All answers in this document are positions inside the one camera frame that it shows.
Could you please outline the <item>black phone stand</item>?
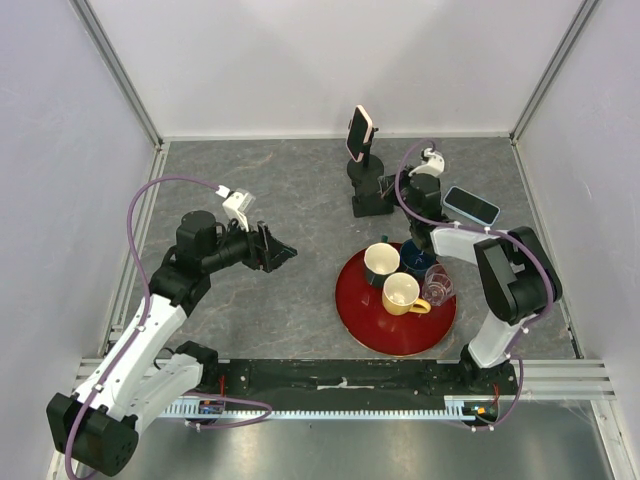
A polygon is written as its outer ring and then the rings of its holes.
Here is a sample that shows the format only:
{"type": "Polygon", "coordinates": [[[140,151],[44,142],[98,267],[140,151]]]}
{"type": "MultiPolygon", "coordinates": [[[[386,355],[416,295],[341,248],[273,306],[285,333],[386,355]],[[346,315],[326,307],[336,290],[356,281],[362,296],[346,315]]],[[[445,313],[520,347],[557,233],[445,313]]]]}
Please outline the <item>black phone stand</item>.
{"type": "Polygon", "coordinates": [[[354,162],[349,154],[349,160],[347,163],[347,175],[353,181],[361,181],[365,177],[380,176],[384,172],[384,166],[382,161],[375,155],[371,155],[371,148],[373,140],[378,128],[374,126],[374,133],[368,144],[364,147],[364,157],[360,162],[354,162]]]}

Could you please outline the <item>black rectangular block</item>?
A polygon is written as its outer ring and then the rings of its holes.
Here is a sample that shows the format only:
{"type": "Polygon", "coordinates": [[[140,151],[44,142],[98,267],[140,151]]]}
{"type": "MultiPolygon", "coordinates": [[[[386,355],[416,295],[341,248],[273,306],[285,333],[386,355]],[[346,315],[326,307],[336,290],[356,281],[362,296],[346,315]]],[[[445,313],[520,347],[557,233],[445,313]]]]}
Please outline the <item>black rectangular block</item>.
{"type": "Polygon", "coordinates": [[[385,176],[365,177],[361,181],[353,181],[352,211],[355,218],[389,215],[394,205],[385,197],[389,188],[385,176]]]}

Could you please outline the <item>blue cased phone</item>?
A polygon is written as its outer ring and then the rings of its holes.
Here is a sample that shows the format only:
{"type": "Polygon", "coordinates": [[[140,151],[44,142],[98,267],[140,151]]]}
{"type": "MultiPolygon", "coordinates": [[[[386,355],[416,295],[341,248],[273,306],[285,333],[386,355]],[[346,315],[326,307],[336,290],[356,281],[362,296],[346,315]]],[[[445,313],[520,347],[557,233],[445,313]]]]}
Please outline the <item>blue cased phone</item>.
{"type": "Polygon", "coordinates": [[[450,210],[486,227],[491,227],[501,212],[496,205],[457,186],[449,189],[442,203],[450,210]]]}

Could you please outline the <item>pink cased phone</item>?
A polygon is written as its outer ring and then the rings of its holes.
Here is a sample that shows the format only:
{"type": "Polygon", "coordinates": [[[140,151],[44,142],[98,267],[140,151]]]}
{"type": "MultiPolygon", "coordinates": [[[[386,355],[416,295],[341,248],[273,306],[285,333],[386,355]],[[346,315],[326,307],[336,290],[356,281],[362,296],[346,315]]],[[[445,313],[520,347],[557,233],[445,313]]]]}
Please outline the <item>pink cased phone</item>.
{"type": "Polygon", "coordinates": [[[373,121],[362,105],[356,105],[349,123],[346,138],[346,148],[354,162],[360,162],[364,157],[364,147],[374,133],[373,121]]]}

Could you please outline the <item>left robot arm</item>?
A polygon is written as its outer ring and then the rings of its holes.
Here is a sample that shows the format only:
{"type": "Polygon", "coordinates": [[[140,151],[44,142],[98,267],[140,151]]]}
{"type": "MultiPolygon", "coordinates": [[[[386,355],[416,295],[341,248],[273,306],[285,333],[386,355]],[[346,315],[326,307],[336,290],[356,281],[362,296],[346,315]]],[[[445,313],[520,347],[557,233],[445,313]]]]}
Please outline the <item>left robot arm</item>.
{"type": "Polygon", "coordinates": [[[141,434],[170,404],[219,384],[218,354],[187,341],[151,377],[145,374],[167,340],[211,288],[212,274],[241,263],[270,273],[295,257],[264,222],[242,229],[207,211],[183,216],[176,242],[144,287],[134,318],[99,367],[72,394],[46,408],[56,449],[70,478],[78,462],[113,477],[130,461],[141,434]]]}

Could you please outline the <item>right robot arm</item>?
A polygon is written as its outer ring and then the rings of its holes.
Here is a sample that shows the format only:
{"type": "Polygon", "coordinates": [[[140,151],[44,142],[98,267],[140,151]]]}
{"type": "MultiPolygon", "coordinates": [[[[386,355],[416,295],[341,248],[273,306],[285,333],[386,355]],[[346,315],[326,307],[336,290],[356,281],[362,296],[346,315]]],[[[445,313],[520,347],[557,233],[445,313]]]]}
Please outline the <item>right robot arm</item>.
{"type": "Polygon", "coordinates": [[[417,248],[477,267],[488,314],[463,348],[458,381],[467,392],[483,392],[493,368],[510,359],[519,337],[562,298],[559,276],[535,231],[464,226],[442,212],[440,180],[403,170],[381,181],[385,199],[401,208],[417,248]]]}

